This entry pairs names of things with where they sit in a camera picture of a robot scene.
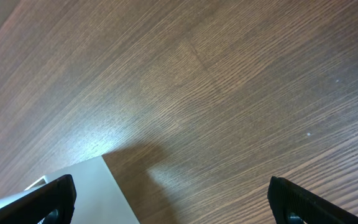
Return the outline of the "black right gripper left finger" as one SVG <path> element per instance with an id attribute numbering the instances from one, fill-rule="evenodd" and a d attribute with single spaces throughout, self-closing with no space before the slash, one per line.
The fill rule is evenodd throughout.
<path id="1" fill-rule="evenodd" d="M 75 210 L 73 177 L 63 175 L 0 209 L 0 224 L 70 224 Z"/>

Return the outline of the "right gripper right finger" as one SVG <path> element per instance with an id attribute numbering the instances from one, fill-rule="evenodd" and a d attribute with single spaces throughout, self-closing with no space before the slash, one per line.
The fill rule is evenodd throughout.
<path id="1" fill-rule="evenodd" d="M 347 224 L 358 217 L 283 177 L 271 177 L 268 202 L 277 224 Z"/>

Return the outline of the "white open cardboard box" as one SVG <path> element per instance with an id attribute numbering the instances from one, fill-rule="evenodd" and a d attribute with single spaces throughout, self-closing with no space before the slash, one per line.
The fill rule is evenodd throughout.
<path id="1" fill-rule="evenodd" d="M 139 224 L 101 156 L 41 176 L 27 189 L 70 174 L 76 189 L 72 224 Z"/>

